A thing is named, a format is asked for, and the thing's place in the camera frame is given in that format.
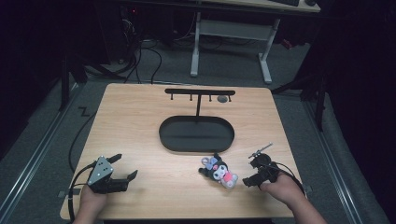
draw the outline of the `black oval tray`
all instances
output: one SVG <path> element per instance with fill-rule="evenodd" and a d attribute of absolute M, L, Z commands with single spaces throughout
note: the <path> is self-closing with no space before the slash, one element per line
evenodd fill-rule
<path fill-rule="evenodd" d="M 173 116 L 160 127 L 163 145 L 177 152 L 222 152 L 233 143 L 233 126 L 208 116 Z"/>

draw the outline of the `gray carpet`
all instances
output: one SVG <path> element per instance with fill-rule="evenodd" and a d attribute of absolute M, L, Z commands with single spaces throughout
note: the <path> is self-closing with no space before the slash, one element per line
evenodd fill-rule
<path fill-rule="evenodd" d="M 200 74 L 191 78 L 191 46 L 173 48 L 161 44 L 153 49 L 162 56 L 162 64 L 154 80 L 196 85 L 265 87 L 274 89 L 293 80 L 298 67 L 309 46 L 299 46 L 294 49 L 284 49 L 274 45 L 268 58 L 268 64 L 273 77 L 272 85 L 263 82 L 260 65 L 256 53 L 262 43 L 254 42 L 243 46 L 236 45 L 232 40 L 217 48 L 216 43 L 210 43 L 201 50 Z M 160 58 L 149 50 L 142 50 L 138 75 L 141 80 L 150 80 L 157 68 Z M 110 69 L 117 69 L 121 65 L 109 65 Z M 133 74 L 129 82 L 136 83 Z M 62 191 L 66 191 L 73 176 L 67 161 L 69 149 L 78 130 L 98 108 L 105 87 L 108 83 L 116 82 L 104 77 L 90 76 L 85 86 L 78 88 L 78 94 L 64 115 L 58 131 L 49 142 L 48 151 L 39 164 L 33 178 L 16 204 L 7 223 L 66 223 L 61 220 L 59 212 L 64 201 Z M 339 198 L 329 168 L 322 151 L 323 143 L 312 118 L 306 111 L 306 105 L 296 94 L 298 91 L 287 91 L 275 95 L 276 106 L 281 117 L 290 147 L 295 157 L 301 178 L 311 190 L 308 198 L 329 223 L 350 223 L 345 207 Z M 0 162 L 2 188 L 0 201 L 4 201 L 12 190 L 19 175 L 40 144 L 46 130 L 58 115 L 60 106 L 60 85 L 54 87 L 46 100 L 29 120 L 18 141 Z M 85 140 L 89 134 L 92 121 L 82 130 L 77 142 L 72 148 L 72 162 L 76 166 Z M 329 145 L 343 178 L 348 185 L 356 203 L 361 223 L 389 223 L 382 209 L 375 200 L 375 196 L 365 182 L 332 113 L 330 101 L 327 98 L 326 110 L 323 118 L 324 132 L 321 133 Z M 294 223 L 292 218 L 275 218 L 277 223 Z"/>

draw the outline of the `wooden tabletop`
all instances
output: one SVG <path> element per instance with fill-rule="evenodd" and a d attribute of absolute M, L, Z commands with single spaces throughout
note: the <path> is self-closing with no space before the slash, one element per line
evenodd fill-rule
<path fill-rule="evenodd" d="M 174 115 L 195 115 L 197 97 L 166 94 L 166 88 L 232 90 L 232 101 L 209 102 L 202 97 L 201 116 L 228 120 L 234 128 L 229 149 L 220 153 L 231 172 L 239 176 L 233 189 L 198 173 L 204 167 L 201 158 L 210 153 L 176 153 L 165 148 L 159 137 L 162 122 Z M 203 87 L 110 84 L 93 122 L 76 171 L 101 155 L 122 158 L 113 163 L 114 179 L 125 178 L 138 170 L 125 192 L 109 194 L 108 204 L 100 215 L 104 219 L 165 218 L 236 218 L 292 217 L 283 203 L 257 187 L 248 188 L 242 179 L 257 174 L 248 159 L 253 152 L 265 149 L 273 161 L 286 164 L 298 178 L 288 139 L 276 110 L 271 92 L 265 88 Z M 87 181 L 89 171 L 77 183 Z M 74 197 L 77 212 L 79 197 Z M 69 219 L 67 199 L 61 217 Z"/>
<path fill-rule="evenodd" d="M 268 7 L 273 9 L 281 9 L 288 11 L 299 11 L 299 12 L 320 12 L 318 4 L 309 6 L 304 0 L 300 0 L 299 6 L 293 7 L 277 2 L 268 0 L 202 0 L 203 2 L 220 3 L 220 4 L 232 4 L 246 7 Z"/>

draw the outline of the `dark background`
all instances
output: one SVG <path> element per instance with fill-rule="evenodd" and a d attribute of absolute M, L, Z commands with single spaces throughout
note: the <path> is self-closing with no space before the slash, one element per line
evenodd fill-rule
<path fill-rule="evenodd" d="M 395 2 L 318 3 L 324 16 L 348 15 L 350 20 L 321 26 L 285 20 L 276 41 L 312 44 L 296 79 L 320 77 L 301 87 L 313 92 L 326 84 L 350 151 L 389 220 L 396 222 L 391 212 L 396 198 Z M 149 27 L 145 32 L 170 46 L 173 30 L 184 34 L 190 25 L 181 18 L 190 17 L 191 12 L 157 9 L 149 13 L 144 18 Z M 59 79 L 64 55 L 78 53 L 96 63 L 111 63 L 122 59 L 126 48 L 120 37 L 119 8 L 114 5 L 2 1 L 0 29 L 3 158 Z"/>

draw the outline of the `stuffed animal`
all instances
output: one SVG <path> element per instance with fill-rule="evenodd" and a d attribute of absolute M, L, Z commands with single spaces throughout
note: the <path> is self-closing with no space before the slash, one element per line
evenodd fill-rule
<path fill-rule="evenodd" d="M 199 173 L 211 178 L 212 180 L 218 181 L 226 189 L 232 189 L 235 186 L 238 175 L 235 175 L 228 170 L 227 164 L 222 161 L 218 153 L 215 153 L 212 158 L 202 158 L 201 162 L 205 168 L 199 168 Z"/>

